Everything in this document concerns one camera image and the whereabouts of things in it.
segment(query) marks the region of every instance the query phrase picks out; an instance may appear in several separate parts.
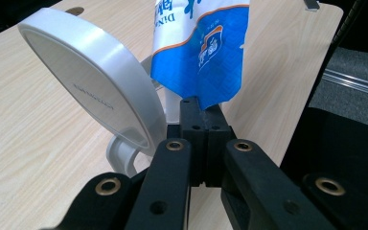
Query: white plastic lid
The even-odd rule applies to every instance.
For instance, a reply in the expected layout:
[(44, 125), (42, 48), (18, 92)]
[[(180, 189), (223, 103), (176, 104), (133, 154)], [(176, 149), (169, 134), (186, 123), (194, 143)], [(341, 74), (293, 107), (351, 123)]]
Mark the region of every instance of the white plastic lid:
[(166, 136), (163, 107), (146, 71), (121, 42), (79, 17), (53, 9), (41, 9), (18, 29), (93, 118), (141, 152), (154, 154)]

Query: light wood surface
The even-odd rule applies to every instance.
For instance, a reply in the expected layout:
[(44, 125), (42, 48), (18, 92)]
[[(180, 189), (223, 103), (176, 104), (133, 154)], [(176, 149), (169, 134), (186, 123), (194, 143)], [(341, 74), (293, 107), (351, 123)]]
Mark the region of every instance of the light wood surface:
[[(150, 55), (154, 2), (65, 0), (142, 60)], [(342, 14), (301, 0), (252, 0), (243, 87), (224, 105), (241, 138), (281, 161)], [(54, 227), (95, 175), (110, 172), (111, 138), (37, 59), (17, 28), (0, 34), (0, 229)], [(149, 163), (145, 156), (136, 165)], [(231, 229), (218, 189), (194, 188), (190, 229)]]

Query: white plastic stand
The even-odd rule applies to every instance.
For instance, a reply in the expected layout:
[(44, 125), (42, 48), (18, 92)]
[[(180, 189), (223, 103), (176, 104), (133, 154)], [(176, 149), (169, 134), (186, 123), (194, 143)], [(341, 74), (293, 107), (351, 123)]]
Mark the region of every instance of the white plastic stand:
[(133, 165), (137, 153), (139, 153), (137, 147), (130, 145), (119, 136), (113, 136), (106, 149), (106, 158), (116, 173), (133, 177), (137, 174)]
[[(150, 74), (151, 56), (141, 62), (145, 71)], [(173, 93), (171, 90), (165, 90), (166, 107), (164, 113), (166, 115), (167, 124), (179, 124), (180, 120), (180, 101), (181, 97)], [(137, 174), (134, 168), (134, 159), (139, 153), (138, 147), (124, 140), (124, 138), (115, 135), (109, 141), (106, 149), (106, 158), (116, 173), (123, 173), (129, 177)]]

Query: printed logo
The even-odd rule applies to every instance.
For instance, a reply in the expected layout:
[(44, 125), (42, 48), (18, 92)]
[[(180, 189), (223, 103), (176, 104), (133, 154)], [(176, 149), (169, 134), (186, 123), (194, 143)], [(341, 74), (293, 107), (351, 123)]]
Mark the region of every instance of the printed logo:
[(201, 45), (201, 52), (198, 55), (199, 70), (219, 51), (222, 45), (222, 31), (223, 27), (219, 25), (204, 37), (204, 42)]
[(175, 21), (174, 13), (165, 15), (165, 12), (171, 12), (173, 9), (173, 0), (161, 0), (157, 6), (154, 16), (154, 27), (160, 27), (166, 23)]
[(194, 11), (194, 1), (195, 0), (188, 0), (188, 5), (185, 7), (184, 12), (190, 13), (190, 19), (193, 19), (193, 11)]
[(74, 85), (74, 87), (76, 87), (79, 91), (81, 91), (82, 93), (84, 93), (85, 95), (88, 95), (89, 97), (91, 97), (92, 99), (94, 99), (95, 101), (97, 101), (97, 102), (99, 102), (99, 103), (101, 103), (101, 104), (103, 104), (103, 105), (105, 105), (106, 107), (108, 107), (108, 108), (110, 108), (110, 109), (112, 109), (113, 110), (113, 107), (112, 107), (112, 105), (110, 105), (110, 103), (106, 103), (104, 100), (102, 100), (100, 97), (97, 97), (95, 94), (92, 94), (92, 93), (90, 93), (90, 92), (88, 92), (88, 91), (86, 91), (86, 89), (84, 89), (84, 88), (82, 88), (82, 87), (80, 87), (79, 85), (76, 85), (76, 84), (74, 84), (73, 83), (73, 85)]

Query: black metal bracket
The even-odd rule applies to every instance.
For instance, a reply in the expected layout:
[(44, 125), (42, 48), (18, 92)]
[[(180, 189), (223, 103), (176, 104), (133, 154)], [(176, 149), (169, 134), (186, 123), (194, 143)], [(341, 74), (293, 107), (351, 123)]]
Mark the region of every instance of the black metal bracket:
[(270, 158), (237, 139), (218, 105), (181, 102), (150, 166), (93, 178), (56, 229), (186, 229), (191, 187), (221, 187), (234, 229), (334, 229)]

